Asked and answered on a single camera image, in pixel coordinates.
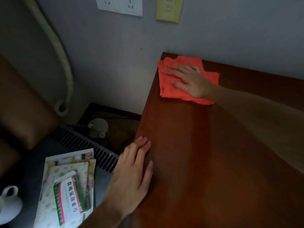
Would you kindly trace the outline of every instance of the person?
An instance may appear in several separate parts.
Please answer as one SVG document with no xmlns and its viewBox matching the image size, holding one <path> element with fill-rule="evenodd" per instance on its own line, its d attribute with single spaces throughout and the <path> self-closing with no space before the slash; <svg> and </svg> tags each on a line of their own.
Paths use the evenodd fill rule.
<svg viewBox="0 0 304 228">
<path fill-rule="evenodd" d="M 304 173 L 304 113 L 249 93 L 209 82 L 197 67 L 174 65 L 167 75 L 183 82 L 172 84 L 196 98 L 208 98 L 243 123 L 259 140 L 294 168 Z M 115 228 L 145 197 L 153 162 L 144 176 L 143 162 L 151 142 L 140 137 L 120 155 L 104 201 L 80 228 Z"/>
</svg>

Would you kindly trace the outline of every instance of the white mug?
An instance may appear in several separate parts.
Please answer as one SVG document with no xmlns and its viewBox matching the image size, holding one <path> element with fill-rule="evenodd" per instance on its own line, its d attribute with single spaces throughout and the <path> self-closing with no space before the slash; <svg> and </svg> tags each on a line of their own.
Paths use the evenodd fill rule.
<svg viewBox="0 0 304 228">
<path fill-rule="evenodd" d="M 14 189 L 13 195 L 7 196 L 7 193 L 11 188 Z M 0 225 L 10 222 L 20 213 L 22 200 L 17 194 L 17 186 L 8 186 L 3 190 L 2 195 L 0 196 Z"/>
</svg>

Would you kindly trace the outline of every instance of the brown wooden tabletop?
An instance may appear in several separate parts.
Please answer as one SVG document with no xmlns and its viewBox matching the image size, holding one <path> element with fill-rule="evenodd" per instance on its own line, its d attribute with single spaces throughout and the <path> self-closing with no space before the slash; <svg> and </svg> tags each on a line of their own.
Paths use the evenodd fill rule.
<svg viewBox="0 0 304 228">
<path fill-rule="evenodd" d="M 163 53 L 165 57 L 177 55 Z M 304 111 L 304 81 L 203 60 L 219 84 Z M 136 137 L 154 176 L 131 227 L 304 227 L 304 176 L 217 104 L 161 98 L 156 72 Z"/>
</svg>

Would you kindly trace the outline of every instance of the brown cushion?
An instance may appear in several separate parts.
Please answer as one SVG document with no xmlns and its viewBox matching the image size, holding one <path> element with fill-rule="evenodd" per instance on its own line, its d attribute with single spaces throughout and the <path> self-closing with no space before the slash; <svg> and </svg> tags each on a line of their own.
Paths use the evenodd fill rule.
<svg viewBox="0 0 304 228">
<path fill-rule="evenodd" d="M 0 54 L 0 127 L 32 149 L 59 123 L 55 112 Z"/>
<path fill-rule="evenodd" d="M 0 138 L 0 178 L 19 161 L 21 154 Z"/>
</svg>

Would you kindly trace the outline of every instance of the mug handle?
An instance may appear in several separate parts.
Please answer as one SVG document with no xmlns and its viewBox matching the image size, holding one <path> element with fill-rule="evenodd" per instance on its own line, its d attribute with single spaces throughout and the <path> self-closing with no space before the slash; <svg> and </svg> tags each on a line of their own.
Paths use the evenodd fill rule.
<svg viewBox="0 0 304 228">
<path fill-rule="evenodd" d="M 6 196 L 7 196 L 8 191 L 9 191 L 11 188 L 13 188 L 13 189 L 14 189 L 14 191 L 13 191 L 13 195 L 12 195 L 12 196 L 17 196 L 17 194 L 18 194 L 18 187 L 17 187 L 17 186 L 7 186 L 7 187 L 6 187 L 6 188 L 4 188 L 4 190 L 2 191 L 1 196 L 2 196 L 2 197 L 6 197 Z"/>
</svg>

